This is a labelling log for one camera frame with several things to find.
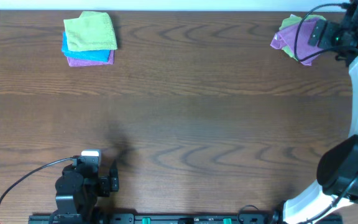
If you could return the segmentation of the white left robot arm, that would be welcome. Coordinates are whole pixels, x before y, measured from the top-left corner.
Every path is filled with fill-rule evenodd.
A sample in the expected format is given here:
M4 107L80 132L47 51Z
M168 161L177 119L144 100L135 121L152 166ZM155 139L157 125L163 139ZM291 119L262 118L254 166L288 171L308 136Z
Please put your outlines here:
M99 197L119 190L117 162L112 162L108 175L100 176L97 157L76 157L63 169L55 188L59 215L88 219Z

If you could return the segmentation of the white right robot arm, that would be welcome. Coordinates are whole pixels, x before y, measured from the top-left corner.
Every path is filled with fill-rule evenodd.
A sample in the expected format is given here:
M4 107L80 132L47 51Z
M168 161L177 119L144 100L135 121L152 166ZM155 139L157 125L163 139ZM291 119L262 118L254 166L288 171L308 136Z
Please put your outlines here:
M298 62L325 52L335 52L337 61L345 61L352 83L349 137L322 156L316 180L276 209L270 223L340 223L333 212L358 204L358 0L338 6L346 11L340 23L315 17L311 26L304 17L284 41Z

